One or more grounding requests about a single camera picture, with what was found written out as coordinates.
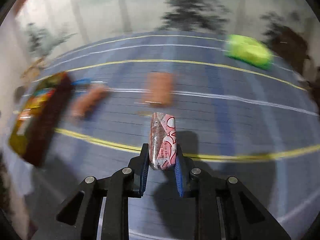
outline yellow-green object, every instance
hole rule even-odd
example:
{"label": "yellow-green object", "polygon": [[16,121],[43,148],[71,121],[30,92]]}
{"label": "yellow-green object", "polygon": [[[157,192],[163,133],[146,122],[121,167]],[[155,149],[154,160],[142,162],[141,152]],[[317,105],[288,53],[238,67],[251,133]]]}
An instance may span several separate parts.
{"label": "yellow-green object", "polygon": [[269,69],[273,59],[266,45],[246,36],[230,35],[227,50],[228,57],[242,60],[262,69]]}

